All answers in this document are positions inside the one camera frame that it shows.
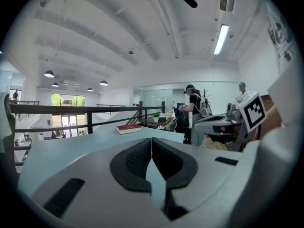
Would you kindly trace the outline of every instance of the black cap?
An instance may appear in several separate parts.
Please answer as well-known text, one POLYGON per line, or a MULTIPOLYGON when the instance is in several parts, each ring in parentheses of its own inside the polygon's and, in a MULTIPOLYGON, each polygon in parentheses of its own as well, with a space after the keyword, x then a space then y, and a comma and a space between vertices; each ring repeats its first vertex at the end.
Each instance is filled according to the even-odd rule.
POLYGON ((194 85, 187 85, 186 90, 184 91, 184 94, 186 94, 187 91, 191 88, 195 89, 194 85))

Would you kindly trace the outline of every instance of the desk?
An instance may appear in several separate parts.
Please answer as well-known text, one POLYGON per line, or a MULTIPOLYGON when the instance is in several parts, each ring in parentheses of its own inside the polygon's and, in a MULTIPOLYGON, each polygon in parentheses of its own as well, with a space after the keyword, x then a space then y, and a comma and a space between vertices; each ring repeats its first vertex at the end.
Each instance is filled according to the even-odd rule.
MULTIPOLYGON (((85 154, 111 148, 124 142, 152 137, 165 138, 179 143, 183 143, 184 140, 182 133, 160 131, 147 127, 142 127, 140 132, 120 135, 114 126, 109 126, 99 133, 38 141, 32 146, 23 165, 18 190, 30 197, 44 181, 85 154)), ((152 184, 154 189, 152 199, 159 207, 165 195, 165 180, 153 161, 148 166, 146 180, 152 184)))
POLYGON ((166 126, 171 120, 173 120, 173 117, 169 118, 168 120, 164 122, 154 122, 153 117, 148 117, 148 118, 142 118, 139 119, 138 121, 140 123, 145 123, 145 124, 152 124, 152 125, 157 125, 157 126, 166 126))

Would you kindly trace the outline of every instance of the black metal railing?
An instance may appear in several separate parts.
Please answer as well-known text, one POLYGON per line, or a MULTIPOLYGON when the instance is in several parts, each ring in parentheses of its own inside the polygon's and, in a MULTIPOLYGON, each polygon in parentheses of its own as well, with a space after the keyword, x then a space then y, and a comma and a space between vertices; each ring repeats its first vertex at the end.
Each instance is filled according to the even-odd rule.
POLYGON ((10 104, 18 104, 18 105, 39 105, 40 101, 17 101, 17 100, 9 100, 10 104))
POLYGON ((75 129, 75 128, 88 128, 88 133, 93 133, 93 126, 117 123, 128 121, 132 119, 142 118, 152 114, 148 114, 148 110, 161 109, 161 111, 165 112, 165 102, 163 102, 162 106, 156 107, 134 107, 134 106, 116 106, 116 107, 85 107, 85 106, 46 106, 46 105, 19 105, 19 104, 11 104, 10 106, 11 112, 15 114, 87 114, 87 124, 84 125, 76 125, 76 126, 67 126, 67 127, 55 127, 55 128, 31 128, 31 129, 15 129, 15 133, 33 133, 33 132, 51 132, 56 130, 67 130, 67 129, 75 129), (92 113, 105 113, 105 112, 127 112, 127 111, 138 111, 138 115, 134 117, 102 122, 102 123, 92 123, 92 113))
MULTIPOLYGON (((9 103, 12 105, 39 105, 40 101, 17 101, 9 100, 9 103)), ((26 117, 29 117, 30 114, 15 114, 16 122, 20 122, 26 117)))
MULTIPOLYGON (((117 104, 96 104, 97 107, 126 107, 126 105, 117 105, 117 104)), ((104 112, 107 114, 112 115, 113 112, 104 112)))

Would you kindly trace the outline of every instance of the ceiling pipe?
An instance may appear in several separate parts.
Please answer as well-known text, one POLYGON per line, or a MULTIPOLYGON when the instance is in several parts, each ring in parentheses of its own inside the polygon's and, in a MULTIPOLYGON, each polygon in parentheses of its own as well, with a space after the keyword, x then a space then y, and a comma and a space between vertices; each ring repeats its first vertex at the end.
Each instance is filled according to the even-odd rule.
POLYGON ((148 0, 148 2, 153 7, 156 14, 158 15, 158 17, 161 20, 161 24, 162 24, 163 28, 165 29, 167 36, 169 37, 169 41, 170 41, 175 58, 179 59, 180 54, 179 54, 179 51, 178 51, 178 48, 176 45, 176 41, 175 41, 175 38, 173 35, 170 20, 169 20, 169 17, 168 17, 168 14, 166 12, 164 5, 159 0, 148 0))

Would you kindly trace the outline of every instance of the window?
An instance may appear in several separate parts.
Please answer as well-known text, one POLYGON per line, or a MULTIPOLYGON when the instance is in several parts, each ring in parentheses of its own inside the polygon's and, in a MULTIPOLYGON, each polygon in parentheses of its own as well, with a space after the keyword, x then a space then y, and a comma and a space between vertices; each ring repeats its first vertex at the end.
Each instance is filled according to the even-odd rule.
POLYGON ((85 98, 79 95, 52 94, 52 106, 85 106, 85 98))
MULTIPOLYGON (((79 95, 52 94, 52 106, 85 106, 86 97, 79 95)), ((53 127, 80 126, 86 124, 86 115, 62 114, 52 116, 53 127)), ((75 128, 59 131, 66 138, 87 134, 87 128, 75 128)))
MULTIPOLYGON (((14 93, 16 92, 15 89, 11 89, 9 91, 9 98, 12 100, 13 99, 13 95, 14 93)), ((21 100, 21 93, 22 93, 22 90, 18 90, 18 100, 20 101, 21 100)))

